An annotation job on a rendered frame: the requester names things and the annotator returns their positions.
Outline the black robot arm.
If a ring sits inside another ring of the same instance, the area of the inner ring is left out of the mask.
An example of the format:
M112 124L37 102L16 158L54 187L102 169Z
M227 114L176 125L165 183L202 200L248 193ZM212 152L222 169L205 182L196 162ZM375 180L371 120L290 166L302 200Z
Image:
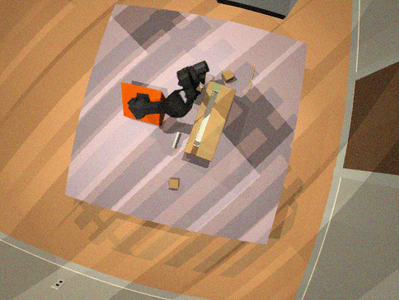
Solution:
M164 101L154 102L150 102L149 94L137 93L135 98L132 97L127 102L128 109L137 120L142 119L145 115L152 114L167 114L171 118L181 118L192 109L194 99L197 97L197 92L193 85L199 80L198 76L208 71L209 68L205 60L195 65L187 66L176 72L176 77L179 79L177 85L184 87L183 89L174 90ZM181 91L184 91L185 96L187 96L186 102L182 99Z

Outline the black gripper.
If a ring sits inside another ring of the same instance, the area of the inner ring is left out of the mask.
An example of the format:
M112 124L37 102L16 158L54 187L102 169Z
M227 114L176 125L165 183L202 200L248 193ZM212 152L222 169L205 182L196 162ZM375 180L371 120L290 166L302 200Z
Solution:
M199 79L199 80L193 85L194 88L195 88L195 90L196 90L196 88L199 86L200 82L201 82L203 85L205 84L205 77L206 77L206 73L204 73L204 74L198 76L198 79ZM196 90L196 92L197 92L197 95L201 95L200 91L197 91L197 90Z

